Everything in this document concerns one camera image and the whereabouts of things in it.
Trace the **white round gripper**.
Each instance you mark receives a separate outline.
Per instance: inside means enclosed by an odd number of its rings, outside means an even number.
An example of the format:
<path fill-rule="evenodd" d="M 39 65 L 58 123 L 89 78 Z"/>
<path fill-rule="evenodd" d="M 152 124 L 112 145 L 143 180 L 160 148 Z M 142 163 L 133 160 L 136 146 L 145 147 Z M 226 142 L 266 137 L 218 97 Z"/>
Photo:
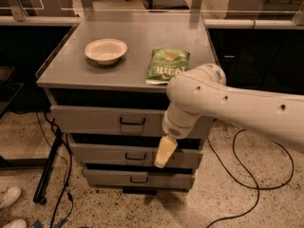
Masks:
<path fill-rule="evenodd" d="M 185 139 L 194 128 L 200 114 L 190 113 L 170 104 L 162 119 L 163 132 L 168 135 L 161 138 L 154 164 L 164 168 L 175 152 L 176 140 Z"/>

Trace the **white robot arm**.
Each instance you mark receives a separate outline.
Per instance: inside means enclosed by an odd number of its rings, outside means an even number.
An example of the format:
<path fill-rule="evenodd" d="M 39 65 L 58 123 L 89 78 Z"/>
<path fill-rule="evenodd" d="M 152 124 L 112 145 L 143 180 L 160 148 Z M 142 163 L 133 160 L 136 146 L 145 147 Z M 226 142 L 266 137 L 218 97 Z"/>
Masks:
<path fill-rule="evenodd" d="M 166 166 L 177 141 L 186 138 L 202 116 L 213 117 L 304 152 L 304 96 L 229 87 L 221 67 L 197 66 L 167 84 L 155 165 Z"/>

